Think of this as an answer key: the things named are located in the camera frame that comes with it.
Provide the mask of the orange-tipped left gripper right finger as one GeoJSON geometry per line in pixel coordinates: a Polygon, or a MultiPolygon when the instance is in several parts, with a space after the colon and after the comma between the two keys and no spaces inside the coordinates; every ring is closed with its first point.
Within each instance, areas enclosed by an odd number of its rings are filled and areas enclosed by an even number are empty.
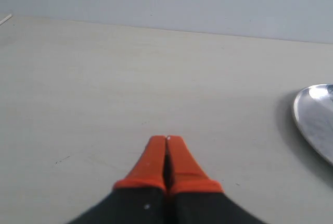
{"type": "Polygon", "coordinates": [[[172,184],[169,196],[177,223],[263,223],[228,198],[193,158],[180,136],[166,138],[172,184]]]}

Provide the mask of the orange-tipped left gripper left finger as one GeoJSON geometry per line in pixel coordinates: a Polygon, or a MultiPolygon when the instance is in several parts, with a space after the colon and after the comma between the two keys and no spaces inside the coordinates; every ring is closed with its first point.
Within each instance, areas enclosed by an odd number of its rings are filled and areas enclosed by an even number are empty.
{"type": "Polygon", "coordinates": [[[166,137],[152,136],[127,176],[71,223],[164,223],[165,150],[166,137]]]}

